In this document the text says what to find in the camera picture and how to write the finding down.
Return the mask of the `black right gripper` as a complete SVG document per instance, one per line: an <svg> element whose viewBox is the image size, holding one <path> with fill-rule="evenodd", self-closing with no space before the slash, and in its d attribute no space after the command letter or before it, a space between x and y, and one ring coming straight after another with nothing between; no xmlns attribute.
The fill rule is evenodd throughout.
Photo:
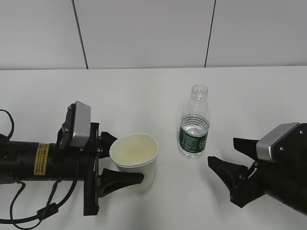
<svg viewBox="0 0 307 230"><path fill-rule="evenodd" d="M233 138L234 149L250 157L259 160L257 156L258 140ZM276 168L275 163L264 161L254 162L251 167L223 161L217 157L207 158L208 166L223 181L230 192L230 201L238 207L244 207L250 202L268 195L276 198L276 194L269 190L264 182L267 172Z"/></svg>

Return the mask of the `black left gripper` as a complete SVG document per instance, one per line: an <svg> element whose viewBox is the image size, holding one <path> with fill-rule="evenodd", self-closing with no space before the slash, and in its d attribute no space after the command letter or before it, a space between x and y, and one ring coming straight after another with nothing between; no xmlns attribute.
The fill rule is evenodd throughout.
<svg viewBox="0 0 307 230"><path fill-rule="evenodd" d="M63 131L59 130L55 153L52 159L52 175L64 181L72 181L71 187L64 198L57 203L57 208L62 207L72 195L77 181L83 181L83 215L95 216L99 211L98 197L102 198L119 189L140 184L144 175L139 172L118 172L103 169L98 176L98 195L96 192L96 177L98 173L97 148L99 158L110 157L110 148L117 138L108 132L101 132L98 139L98 123L91 123L90 137L83 148L67 147L60 149L59 144Z"/></svg>

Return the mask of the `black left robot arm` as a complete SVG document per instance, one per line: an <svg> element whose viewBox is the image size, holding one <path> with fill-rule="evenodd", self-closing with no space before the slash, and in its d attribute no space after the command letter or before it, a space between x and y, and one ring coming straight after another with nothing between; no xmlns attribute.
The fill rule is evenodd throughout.
<svg viewBox="0 0 307 230"><path fill-rule="evenodd" d="M0 145L0 183L21 181L82 181L83 215L95 216L98 199L121 188L140 184L139 172L118 172L104 168L99 172L99 159L109 157L116 138L107 132L99 136L99 124L91 123L90 137L83 148L59 143L7 141Z"/></svg>

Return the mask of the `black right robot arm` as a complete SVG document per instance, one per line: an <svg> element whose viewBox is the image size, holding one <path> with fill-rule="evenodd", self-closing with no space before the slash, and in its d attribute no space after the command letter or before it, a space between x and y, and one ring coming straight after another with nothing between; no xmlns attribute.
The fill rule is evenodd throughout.
<svg viewBox="0 0 307 230"><path fill-rule="evenodd" d="M257 140L234 138L234 148L251 157L251 167L209 156L208 166L223 181L230 201L240 208L268 195L292 209L307 213L307 142L292 140L284 150L289 159L271 163L258 159Z"/></svg>

